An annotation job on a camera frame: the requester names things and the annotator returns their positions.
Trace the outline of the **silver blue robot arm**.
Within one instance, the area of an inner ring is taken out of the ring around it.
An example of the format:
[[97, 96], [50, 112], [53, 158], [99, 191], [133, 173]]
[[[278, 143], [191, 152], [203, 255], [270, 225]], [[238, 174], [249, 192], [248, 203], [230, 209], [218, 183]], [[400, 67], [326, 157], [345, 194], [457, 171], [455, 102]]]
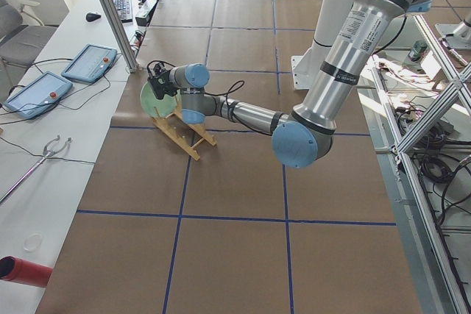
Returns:
[[200, 63], [165, 67], [155, 60], [147, 82], [158, 100], [180, 96], [183, 122], [201, 124], [218, 115], [254, 132], [269, 135], [282, 164], [303, 168], [324, 157], [333, 145], [335, 117], [358, 84], [360, 73], [390, 22], [408, 13], [424, 13], [432, 0], [353, 0], [303, 102], [290, 114], [275, 112], [229, 98], [227, 93], [206, 93], [210, 74]]

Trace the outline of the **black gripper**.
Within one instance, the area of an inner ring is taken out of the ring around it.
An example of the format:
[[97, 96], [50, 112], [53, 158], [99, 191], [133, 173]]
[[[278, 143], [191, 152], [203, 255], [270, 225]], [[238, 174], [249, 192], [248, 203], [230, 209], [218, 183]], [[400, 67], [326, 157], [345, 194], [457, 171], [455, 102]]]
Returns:
[[159, 74], [151, 74], [148, 83], [156, 99], [164, 99], [164, 96], [175, 96], [175, 86], [170, 82], [170, 71], [162, 71]]

